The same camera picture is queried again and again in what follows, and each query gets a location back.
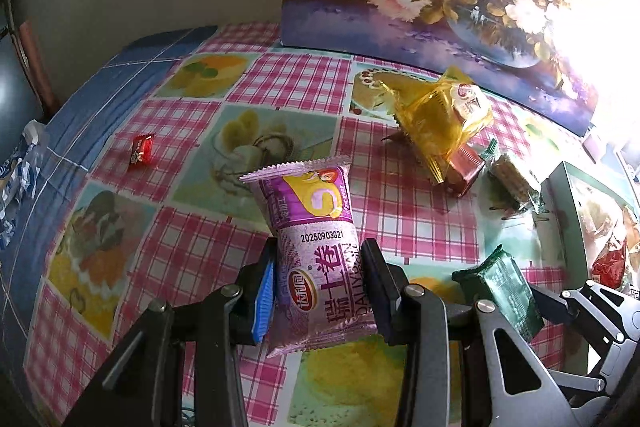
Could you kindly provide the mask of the red foil snack packet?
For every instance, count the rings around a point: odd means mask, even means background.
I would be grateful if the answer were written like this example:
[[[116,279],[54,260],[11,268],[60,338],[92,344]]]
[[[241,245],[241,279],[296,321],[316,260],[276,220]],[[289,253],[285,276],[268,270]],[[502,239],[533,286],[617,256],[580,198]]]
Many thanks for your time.
[[[627,248],[625,239],[608,239],[590,268],[590,279],[612,289],[620,288],[626,271]]]

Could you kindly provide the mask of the pink white snack packet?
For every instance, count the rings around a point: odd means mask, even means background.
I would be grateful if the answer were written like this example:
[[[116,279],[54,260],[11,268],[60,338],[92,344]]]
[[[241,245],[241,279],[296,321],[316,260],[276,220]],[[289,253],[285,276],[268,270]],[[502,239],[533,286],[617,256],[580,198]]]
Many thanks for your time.
[[[374,335],[363,288],[347,156],[291,161],[244,174],[277,239],[272,357]]]

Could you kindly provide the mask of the dark green snack packet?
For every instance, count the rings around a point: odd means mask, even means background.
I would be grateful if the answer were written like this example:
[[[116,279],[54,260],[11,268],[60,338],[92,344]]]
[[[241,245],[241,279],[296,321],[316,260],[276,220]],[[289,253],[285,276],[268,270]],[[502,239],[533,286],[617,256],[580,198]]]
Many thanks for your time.
[[[480,265],[454,271],[451,280],[460,285],[469,305],[480,299],[495,303],[528,343],[544,328],[533,291],[514,258],[501,245]]]

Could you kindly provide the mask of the yellow soft bread bag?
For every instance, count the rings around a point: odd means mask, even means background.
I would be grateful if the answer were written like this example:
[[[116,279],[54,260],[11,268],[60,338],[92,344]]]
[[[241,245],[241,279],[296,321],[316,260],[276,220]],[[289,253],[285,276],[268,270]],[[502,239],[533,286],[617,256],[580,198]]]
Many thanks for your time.
[[[435,184],[445,182],[454,153],[494,121],[485,93],[456,66],[436,81],[389,72],[374,79],[392,97],[393,117]]]

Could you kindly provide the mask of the green rimmed white box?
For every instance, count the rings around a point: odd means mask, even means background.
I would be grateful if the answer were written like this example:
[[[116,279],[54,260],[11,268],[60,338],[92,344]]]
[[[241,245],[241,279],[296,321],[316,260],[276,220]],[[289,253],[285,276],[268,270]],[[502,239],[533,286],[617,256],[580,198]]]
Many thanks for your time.
[[[608,239],[625,239],[626,271],[615,289],[639,296],[639,199],[626,170],[603,167],[595,176],[562,161],[542,184],[553,198],[561,228],[566,283],[579,288]]]

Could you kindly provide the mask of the red brown foil candy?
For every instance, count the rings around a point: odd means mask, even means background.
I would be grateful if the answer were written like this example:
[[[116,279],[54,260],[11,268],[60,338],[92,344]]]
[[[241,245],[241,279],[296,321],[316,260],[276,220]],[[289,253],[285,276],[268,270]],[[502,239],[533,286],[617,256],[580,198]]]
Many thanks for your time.
[[[485,161],[471,145],[464,144],[448,159],[445,176],[446,190],[457,197],[462,197],[478,178]]]

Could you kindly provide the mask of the clear wrapped round wafer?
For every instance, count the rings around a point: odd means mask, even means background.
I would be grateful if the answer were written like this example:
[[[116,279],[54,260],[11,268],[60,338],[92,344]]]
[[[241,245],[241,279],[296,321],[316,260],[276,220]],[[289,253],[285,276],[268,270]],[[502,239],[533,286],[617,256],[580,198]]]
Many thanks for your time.
[[[501,150],[498,140],[492,138],[480,158],[484,159],[488,173],[509,194],[516,210],[536,213],[544,210],[541,182],[520,156]]]

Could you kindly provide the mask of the checkered fruit print tablecloth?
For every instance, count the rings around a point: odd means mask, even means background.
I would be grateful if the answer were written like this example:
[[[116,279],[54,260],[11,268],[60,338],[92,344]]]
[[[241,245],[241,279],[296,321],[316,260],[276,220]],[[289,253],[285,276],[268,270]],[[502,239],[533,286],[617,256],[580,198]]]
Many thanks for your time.
[[[1,168],[1,366],[60,426],[634,426],[622,162],[267,23],[114,55]]]

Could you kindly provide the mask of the small red candy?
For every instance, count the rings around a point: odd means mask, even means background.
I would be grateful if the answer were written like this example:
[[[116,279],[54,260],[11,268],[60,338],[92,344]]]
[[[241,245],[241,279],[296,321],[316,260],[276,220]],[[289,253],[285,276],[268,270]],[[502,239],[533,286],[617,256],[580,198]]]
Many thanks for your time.
[[[134,138],[129,156],[129,169],[142,168],[152,164],[154,134],[140,134]]]

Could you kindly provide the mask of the crumpled blue white wrapper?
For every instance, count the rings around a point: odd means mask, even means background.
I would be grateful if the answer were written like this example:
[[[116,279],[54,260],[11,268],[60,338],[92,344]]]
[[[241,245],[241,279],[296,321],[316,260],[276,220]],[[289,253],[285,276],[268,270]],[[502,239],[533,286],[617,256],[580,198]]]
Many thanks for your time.
[[[11,243],[17,215],[25,199],[34,198],[49,135],[46,126],[32,119],[24,127],[20,142],[1,165],[1,250]]]

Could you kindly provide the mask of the dark screen frame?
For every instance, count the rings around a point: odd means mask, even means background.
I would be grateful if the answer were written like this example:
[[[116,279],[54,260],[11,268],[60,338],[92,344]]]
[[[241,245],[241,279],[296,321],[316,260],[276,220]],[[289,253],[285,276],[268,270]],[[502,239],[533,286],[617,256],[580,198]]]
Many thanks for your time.
[[[47,124],[60,109],[44,72],[29,23],[19,23],[12,0],[1,0],[1,159],[17,146],[35,119]]]

